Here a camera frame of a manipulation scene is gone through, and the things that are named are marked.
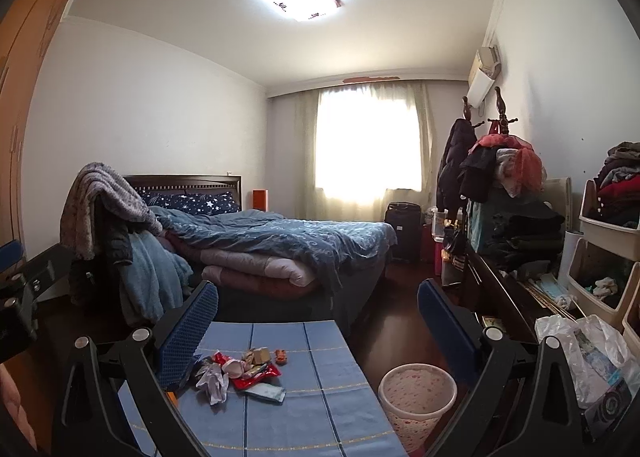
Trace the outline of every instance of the red container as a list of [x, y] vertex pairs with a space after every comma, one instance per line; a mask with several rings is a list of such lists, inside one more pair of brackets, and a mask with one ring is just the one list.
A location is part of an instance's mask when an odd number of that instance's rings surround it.
[[436, 242], [434, 253], [433, 253], [433, 267], [435, 270], [436, 277], [440, 277], [442, 275], [442, 243]]
[[422, 239], [420, 242], [420, 260], [423, 262], [433, 262], [434, 244], [435, 241], [431, 234], [431, 225], [424, 224], [422, 226]]

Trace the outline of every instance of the blue pillowcase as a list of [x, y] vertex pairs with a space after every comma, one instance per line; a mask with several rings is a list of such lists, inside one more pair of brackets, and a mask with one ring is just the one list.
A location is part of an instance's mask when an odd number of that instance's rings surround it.
[[180, 210], [190, 215], [220, 215], [221, 213], [236, 213], [238, 203], [231, 192], [207, 195], [204, 193], [190, 193], [187, 195], [165, 195], [162, 193], [139, 190], [139, 195], [147, 206], [160, 206], [167, 210]]

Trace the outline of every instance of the red snack bag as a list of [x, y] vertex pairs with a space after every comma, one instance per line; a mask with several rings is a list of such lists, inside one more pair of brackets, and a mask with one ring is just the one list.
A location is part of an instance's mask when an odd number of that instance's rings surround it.
[[[233, 359], [231, 356], [226, 356], [221, 352], [216, 352], [212, 359], [218, 363], [220, 366], [224, 365], [228, 360]], [[242, 377], [238, 377], [237, 379], [229, 379], [236, 389], [244, 390], [248, 389], [251, 385], [255, 385], [255, 383], [259, 383], [265, 377], [277, 377], [281, 376], [282, 373], [280, 370], [273, 364], [271, 361], [267, 363], [267, 369], [262, 371], [259, 374], [256, 374], [254, 377], [248, 377], [247, 379], [243, 379]]]

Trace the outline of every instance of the sheer curtain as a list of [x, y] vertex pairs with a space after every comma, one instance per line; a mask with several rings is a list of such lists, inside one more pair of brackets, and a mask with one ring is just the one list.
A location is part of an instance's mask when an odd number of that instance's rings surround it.
[[431, 115], [424, 82], [300, 94], [302, 177], [296, 216], [382, 220], [391, 201], [431, 198]]

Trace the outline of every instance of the wooden headboard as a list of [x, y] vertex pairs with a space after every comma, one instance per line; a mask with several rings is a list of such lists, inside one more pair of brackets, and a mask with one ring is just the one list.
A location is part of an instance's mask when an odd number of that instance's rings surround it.
[[242, 209], [242, 178], [239, 175], [127, 175], [125, 179], [136, 191], [210, 195], [230, 191]]

